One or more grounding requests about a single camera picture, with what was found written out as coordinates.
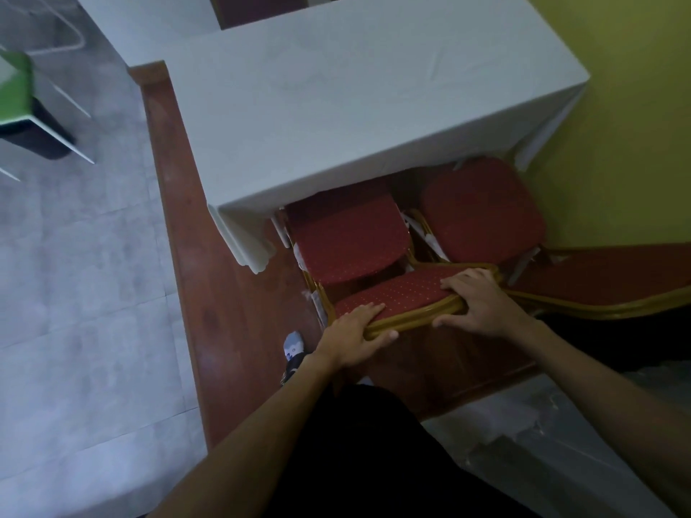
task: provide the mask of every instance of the wooden platform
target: wooden platform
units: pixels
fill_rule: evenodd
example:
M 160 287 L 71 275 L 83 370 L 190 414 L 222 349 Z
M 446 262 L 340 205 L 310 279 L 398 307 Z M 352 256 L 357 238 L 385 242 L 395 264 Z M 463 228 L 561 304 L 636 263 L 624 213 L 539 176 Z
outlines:
M 321 331 L 292 252 L 267 269 L 239 266 L 207 211 L 170 81 L 143 87 L 177 287 L 207 443 L 218 444 L 279 388 L 283 339 L 300 331 L 313 349 Z M 420 418 L 439 414 L 535 374 L 507 342 L 423 327 L 402 335 L 350 378 L 368 375 Z

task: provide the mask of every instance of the red cushion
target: red cushion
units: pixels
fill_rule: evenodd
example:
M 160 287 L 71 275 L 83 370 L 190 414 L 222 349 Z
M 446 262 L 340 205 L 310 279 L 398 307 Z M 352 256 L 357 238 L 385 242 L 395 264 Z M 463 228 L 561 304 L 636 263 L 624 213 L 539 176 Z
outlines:
M 449 265 L 422 267 L 416 271 L 397 276 L 374 287 L 360 291 L 338 302 L 334 307 L 336 317 L 351 312 L 355 307 L 368 303 L 386 304 L 374 321 L 390 318 L 431 305 L 451 295 L 439 286 L 441 278 L 459 273 L 462 269 Z
M 383 180 L 324 191 L 285 208 L 312 277 L 334 285 L 385 269 L 410 236 Z
M 421 211 L 452 262 L 499 264 L 539 245 L 545 221 L 514 169 L 497 158 L 439 175 Z
M 528 267 L 511 287 L 585 305 L 618 305 L 691 285 L 691 244 L 579 251 L 548 267 Z

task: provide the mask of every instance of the tiled floor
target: tiled floor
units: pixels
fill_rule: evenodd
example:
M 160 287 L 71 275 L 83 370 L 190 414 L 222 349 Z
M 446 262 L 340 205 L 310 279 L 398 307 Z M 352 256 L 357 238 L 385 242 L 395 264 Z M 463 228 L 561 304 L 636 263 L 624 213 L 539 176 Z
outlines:
M 0 141 L 0 166 L 22 179 L 0 176 L 7 518 L 135 517 L 206 454 L 141 95 L 78 23 L 85 50 L 37 62 L 93 120 L 37 91 L 97 164 Z

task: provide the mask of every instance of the hand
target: hand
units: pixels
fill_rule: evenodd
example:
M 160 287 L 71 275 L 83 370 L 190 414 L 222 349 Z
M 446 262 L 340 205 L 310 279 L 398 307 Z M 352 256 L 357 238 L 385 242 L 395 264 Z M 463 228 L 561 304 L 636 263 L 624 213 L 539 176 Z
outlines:
M 466 269 L 442 280 L 442 288 L 453 289 L 468 304 L 465 315 L 444 314 L 432 325 L 449 325 L 471 333 L 514 339 L 534 322 L 500 289 L 487 269 Z
M 396 331 L 380 334 L 367 341 L 362 333 L 367 324 L 384 310 L 384 304 L 360 305 L 344 314 L 324 331 L 312 355 L 325 359 L 334 371 L 365 361 L 382 347 L 398 338 Z

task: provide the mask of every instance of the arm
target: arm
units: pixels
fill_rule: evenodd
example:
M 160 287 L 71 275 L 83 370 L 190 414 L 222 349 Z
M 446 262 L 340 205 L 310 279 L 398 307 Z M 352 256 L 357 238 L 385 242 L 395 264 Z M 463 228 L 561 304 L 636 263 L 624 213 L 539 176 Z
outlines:
M 269 503 L 300 431 L 335 372 L 398 337 L 362 332 L 384 305 L 360 306 L 324 331 L 290 380 L 192 470 L 150 518 L 258 516 Z
M 442 280 L 469 305 L 434 321 L 512 341 L 573 400 L 583 416 L 678 516 L 691 517 L 691 417 L 569 345 L 528 316 L 485 270 Z

